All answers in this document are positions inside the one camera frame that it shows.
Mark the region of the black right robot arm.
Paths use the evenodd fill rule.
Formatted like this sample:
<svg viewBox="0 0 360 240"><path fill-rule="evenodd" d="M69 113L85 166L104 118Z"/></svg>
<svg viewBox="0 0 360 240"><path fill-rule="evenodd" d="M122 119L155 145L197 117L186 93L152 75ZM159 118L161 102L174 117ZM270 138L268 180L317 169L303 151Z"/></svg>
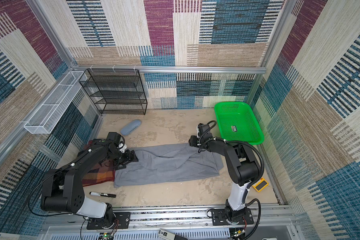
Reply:
<svg viewBox="0 0 360 240"><path fill-rule="evenodd" d="M225 157L226 165L232 183L231 193L226 200L222 215L227 224L238 225L242 222L253 224L254 219L246 199L250 187L264 174L264 160L258 150L247 142L228 141L214 137L211 133L216 121L207 124L198 124L197 134L189 139L191 147L198 148L199 152L208 151Z"/></svg>

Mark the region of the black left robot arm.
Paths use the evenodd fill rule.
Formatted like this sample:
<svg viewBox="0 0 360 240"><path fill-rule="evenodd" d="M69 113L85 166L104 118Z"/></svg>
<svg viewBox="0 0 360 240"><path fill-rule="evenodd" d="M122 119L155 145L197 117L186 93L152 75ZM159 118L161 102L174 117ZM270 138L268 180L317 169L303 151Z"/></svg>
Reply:
<svg viewBox="0 0 360 240"><path fill-rule="evenodd" d="M116 221L112 205L86 197L82 183L96 164L106 160L111 162L114 170L120 170L138 162L138 157L135 151L127 148L124 137L116 132L109 133L105 140L94 139L72 162L45 174L41 209L87 217L90 223L109 229Z"/></svg>

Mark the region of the grey long sleeve shirt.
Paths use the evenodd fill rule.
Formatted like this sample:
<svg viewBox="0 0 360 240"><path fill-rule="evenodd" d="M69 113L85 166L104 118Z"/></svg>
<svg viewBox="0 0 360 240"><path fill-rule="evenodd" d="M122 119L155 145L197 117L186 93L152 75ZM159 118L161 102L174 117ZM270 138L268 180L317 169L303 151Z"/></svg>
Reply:
<svg viewBox="0 0 360 240"><path fill-rule="evenodd" d="M133 148L137 162L115 171L114 188L216 177L224 167L222 157L199 152L188 143Z"/></svg>

